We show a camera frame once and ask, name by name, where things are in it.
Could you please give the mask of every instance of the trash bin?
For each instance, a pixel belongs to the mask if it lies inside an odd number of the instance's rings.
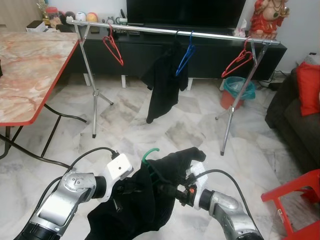
[[[224,91],[222,93],[222,98],[220,101],[220,104],[224,109],[228,109],[234,103],[245,81],[245,78],[238,76],[230,76],[225,79],[223,85]],[[252,82],[249,82],[235,109],[238,109],[246,99],[255,99],[255,91],[255,85]]]

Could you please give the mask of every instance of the black cabinet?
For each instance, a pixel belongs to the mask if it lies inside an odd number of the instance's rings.
[[[121,43],[124,66],[121,75],[141,77],[162,54],[162,45]]]
[[[106,28],[100,28],[100,33],[89,33],[84,48],[94,74],[115,74],[141,77],[152,63],[168,49],[175,37],[164,34],[141,34],[138,36],[118,35],[115,42],[122,55],[124,66],[121,66],[104,45],[102,38],[107,35]],[[178,36],[184,49],[189,44],[188,36]],[[218,40],[208,38],[192,39],[196,46],[194,55],[188,63],[190,78],[220,78],[222,72],[239,55],[243,49],[243,42]],[[256,55],[263,48],[262,44],[255,44]],[[271,45],[266,51],[253,79],[267,80],[277,67],[287,48]],[[247,77],[253,61],[235,70],[230,76]],[[71,57],[66,71],[69,73],[87,73],[80,46]]]

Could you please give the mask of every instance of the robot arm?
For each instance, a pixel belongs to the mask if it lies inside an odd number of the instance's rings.
[[[199,162],[190,168],[189,176],[204,171],[203,164]],[[197,210],[208,211],[220,223],[227,240],[263,240],[253,220],[244,212],[242,204],[224,193],[205,189],[207,179],[207,175],[204,175],[196,179],[195,184],[186,186],[184,192],[176,190],[175,197],[183,206],[187,204]]]
[[[58,240],[65,233],[78,205],[91,199],[107,202],[114,184],[123,180],[133,167],[126,155],[112,160],[100,176],[93,173],[68,172],[42,205],[31,216],[15,240]]]

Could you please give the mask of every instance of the red figurine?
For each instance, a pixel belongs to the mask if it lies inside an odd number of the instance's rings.
[[[249,35],[252,38],[272,39],[277,36],[277,26],[281,27],[284,18],[289,16],[288,0],[257,0],[251,18]]]

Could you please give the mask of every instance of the red cushion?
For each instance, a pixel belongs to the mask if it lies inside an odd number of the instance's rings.
[[[301,63],[296,69],[301,115],[319,113],[320,65]]]

